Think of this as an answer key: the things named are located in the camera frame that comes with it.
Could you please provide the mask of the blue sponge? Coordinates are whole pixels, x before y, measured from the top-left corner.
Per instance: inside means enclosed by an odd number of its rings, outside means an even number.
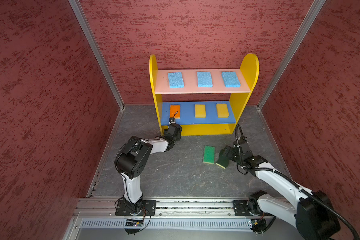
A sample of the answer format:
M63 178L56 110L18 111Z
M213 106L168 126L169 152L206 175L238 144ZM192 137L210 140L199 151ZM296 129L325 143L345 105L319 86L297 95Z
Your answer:
M212 88L212 74L211 72L197 72L198 87L199 88Z
M183 88L185 86L181 72L168 73L168 81L170 89Z
M240 88L241 83L236 72L221 73L226 88Z

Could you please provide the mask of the orange sponge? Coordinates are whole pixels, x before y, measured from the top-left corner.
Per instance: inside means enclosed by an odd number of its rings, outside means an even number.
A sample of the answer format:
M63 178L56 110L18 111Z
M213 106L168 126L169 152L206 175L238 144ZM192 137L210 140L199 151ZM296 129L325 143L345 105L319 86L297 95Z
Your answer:
M181 118L181 106L171 105L170 106L170 118L180 119Z

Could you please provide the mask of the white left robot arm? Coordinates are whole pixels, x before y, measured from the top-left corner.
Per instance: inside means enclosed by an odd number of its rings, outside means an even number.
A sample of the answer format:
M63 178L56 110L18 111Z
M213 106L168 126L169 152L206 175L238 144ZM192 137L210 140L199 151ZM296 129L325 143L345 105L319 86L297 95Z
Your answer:
M179 139L181 137L169 133L149 140L132 136L117 153L114 164L123 179L123 201L133 214L143 210L140 175L150 155L169 151Z

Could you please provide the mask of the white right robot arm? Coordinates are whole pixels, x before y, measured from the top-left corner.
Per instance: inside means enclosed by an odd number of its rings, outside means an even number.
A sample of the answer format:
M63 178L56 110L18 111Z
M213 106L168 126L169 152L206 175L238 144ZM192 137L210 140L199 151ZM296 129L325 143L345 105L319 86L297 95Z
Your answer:
M295 227L305 240L330 240L341 230L343 223L355 240L360 236L352 224L332 207L331 200L322 191L314 192L296 183L261 156L253 156L244 145L226 146L219 153L218 163L234 162L238 169L264 181L285 200L278 200L265 191L249 196L244 208L252 216L273 215Z

